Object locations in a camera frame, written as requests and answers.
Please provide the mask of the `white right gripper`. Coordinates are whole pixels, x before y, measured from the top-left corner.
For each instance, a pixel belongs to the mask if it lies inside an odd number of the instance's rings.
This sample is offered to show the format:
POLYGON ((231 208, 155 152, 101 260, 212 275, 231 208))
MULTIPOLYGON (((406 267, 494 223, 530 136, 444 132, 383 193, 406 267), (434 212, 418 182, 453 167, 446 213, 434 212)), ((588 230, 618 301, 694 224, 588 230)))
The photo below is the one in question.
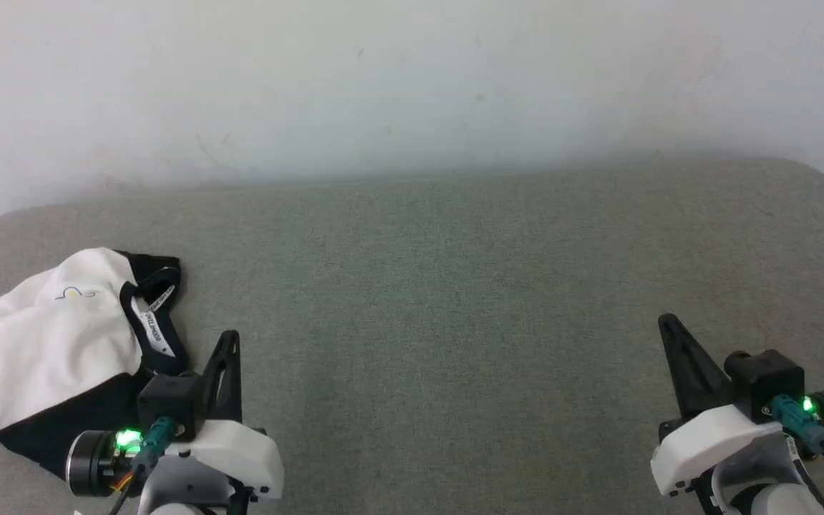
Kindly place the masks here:
POLYGON ((730 379, 673 313, 659 317, 659 333, 678 411, 688 421, 654 450, 652 476, 669 496, 756 439, 781 433, 780 423, 753 423, 732 402, 730 379))

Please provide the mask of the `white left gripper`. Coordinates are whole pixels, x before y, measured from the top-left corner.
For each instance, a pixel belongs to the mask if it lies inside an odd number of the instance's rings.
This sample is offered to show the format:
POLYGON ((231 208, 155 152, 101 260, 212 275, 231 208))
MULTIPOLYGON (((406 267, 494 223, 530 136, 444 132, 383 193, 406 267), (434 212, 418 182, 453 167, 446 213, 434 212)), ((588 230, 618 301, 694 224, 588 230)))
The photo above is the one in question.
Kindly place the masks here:
POLYGON ((261 499, 281 499, 285 469, 271 437, 242 424, 241 337, 224 330, 202 371, 202 416, 190 442, 171 443, 168 454, 187 454, 253 488, 261 499))

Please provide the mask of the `white and black shirt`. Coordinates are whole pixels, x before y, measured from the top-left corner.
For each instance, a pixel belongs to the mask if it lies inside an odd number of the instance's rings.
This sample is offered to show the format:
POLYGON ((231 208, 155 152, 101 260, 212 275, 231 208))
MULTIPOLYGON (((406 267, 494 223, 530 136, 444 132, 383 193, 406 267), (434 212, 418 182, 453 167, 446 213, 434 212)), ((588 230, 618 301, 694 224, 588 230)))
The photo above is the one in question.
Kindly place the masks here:
POLYGON ((190 370, 179 258, 83 249, 0 297, 0 446, 64 479, 82 431, 139 429, 155 375, 190 370))

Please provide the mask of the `grey-green fabric sofa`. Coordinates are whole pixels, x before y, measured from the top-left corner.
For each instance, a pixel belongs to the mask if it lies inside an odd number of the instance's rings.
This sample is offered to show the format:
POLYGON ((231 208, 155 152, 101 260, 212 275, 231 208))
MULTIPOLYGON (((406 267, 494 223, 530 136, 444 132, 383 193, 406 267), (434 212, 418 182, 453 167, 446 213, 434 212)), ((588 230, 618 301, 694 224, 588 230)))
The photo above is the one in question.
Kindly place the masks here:
POLYGON ((701 515, 658 495, 657 317, 824 389, 824 176, 791 161, 124 197, 0 217, 0 295, 79 249, 181 260, 278 444, 250 515, 701 515))

